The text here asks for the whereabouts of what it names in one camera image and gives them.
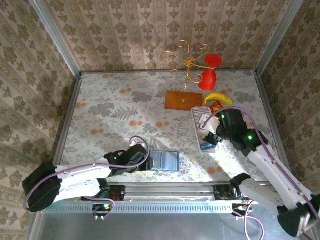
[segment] wall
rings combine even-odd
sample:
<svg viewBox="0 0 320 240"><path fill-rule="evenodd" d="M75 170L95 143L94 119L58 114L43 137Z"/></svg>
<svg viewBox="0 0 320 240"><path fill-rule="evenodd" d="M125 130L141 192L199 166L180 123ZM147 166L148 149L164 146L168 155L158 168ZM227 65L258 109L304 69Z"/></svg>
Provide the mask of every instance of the wall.
<svg viewBox="0 0 320 240"><path fill-rule="evenodd" d="M264 81L295 176L320 191L320 2L304 1Z"/></svg>
<svg viewBox="0 0 320 240"><path fill-rule="evenodd" d="M82 71L165 69L179 40L254 69L289 0L44 0ZM170 67L179 62L170 61Z"/></svg>
<svg viewBox="0 0 320 240"><path fill-rule="evenodd" d="M22 181L48 161L74 78L34 9L0 1L0 239L23 239Z"/></svg>

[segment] small tray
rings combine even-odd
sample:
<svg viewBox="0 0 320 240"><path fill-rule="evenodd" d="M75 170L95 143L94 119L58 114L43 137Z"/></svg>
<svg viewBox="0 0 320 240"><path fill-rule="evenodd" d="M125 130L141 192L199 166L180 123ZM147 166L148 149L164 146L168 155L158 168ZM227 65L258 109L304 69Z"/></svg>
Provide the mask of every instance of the small tray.
<svg viewBox="0 0 320 240"><path fill-rule="evenodd" d="M208 154L208 153L215 153L219 150L219 146L217 145L211 145L205 141L202 140L203 135L208 135L209 131L201 129L200 128L200 117L202 114L208 114L211 115L210 107L208 106L196 106L191 109L191 114L193 118L193 125L196 135L196 140L198 143L198 148L201 154Z"/></svg>

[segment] wooden board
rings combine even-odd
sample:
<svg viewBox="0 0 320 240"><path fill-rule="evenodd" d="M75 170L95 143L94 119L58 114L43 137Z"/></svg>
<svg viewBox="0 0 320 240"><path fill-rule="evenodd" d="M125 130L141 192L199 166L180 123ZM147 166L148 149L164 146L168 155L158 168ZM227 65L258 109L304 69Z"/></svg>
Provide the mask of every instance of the wooden board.
<svg viewBox="0 0 320 240"><path fill-rule="evenodd" d="M165 97L165 109L191 111L194 107L200 107L203 103L202 93L186 92L183 102L183 91L167 91Z"/></svg>

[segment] table surface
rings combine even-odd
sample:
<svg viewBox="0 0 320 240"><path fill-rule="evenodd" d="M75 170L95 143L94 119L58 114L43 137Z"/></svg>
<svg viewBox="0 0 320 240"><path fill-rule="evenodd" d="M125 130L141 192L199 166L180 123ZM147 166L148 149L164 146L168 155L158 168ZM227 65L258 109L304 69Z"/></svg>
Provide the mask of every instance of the table surface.
<svg viewBox="0 0 320 240"><path fill-rule="evenodd" d="M249 110L275 149L275 143L252 71L218 70L214 92L226 94ZM227 182L241 173L265 181L262 172L229 141L215 153L201 154L190 111L165 109L166 91L182 91L185 72L84 73L61 165L91 163L106 153L127 150L131 136L145 138L152 150L178 150L179 172L139 171L110 177L110 182ZM189 83L188 92L203 93ZM253 125L244 116L249 128Z"/></svg>

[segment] red fruit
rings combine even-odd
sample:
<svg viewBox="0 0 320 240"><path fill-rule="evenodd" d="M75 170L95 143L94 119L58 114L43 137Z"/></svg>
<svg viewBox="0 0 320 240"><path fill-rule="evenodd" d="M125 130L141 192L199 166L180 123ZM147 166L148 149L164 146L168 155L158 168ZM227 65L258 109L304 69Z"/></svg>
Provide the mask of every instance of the red fruit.
<svg viewBox="0 0 320 240"><path fill-rule="evenodd" d="M212 91L215 89L217 74L213 69L206 69L202 73L202 81L199 83L199 88L203 91Z"/></svg>
<svg viewBox="0 0 320 240"><path fill-rule="evenodd" d="M219 67L222 64L222 58L218 54L209 54L205 56L204 61L212 68Z"/></svg>

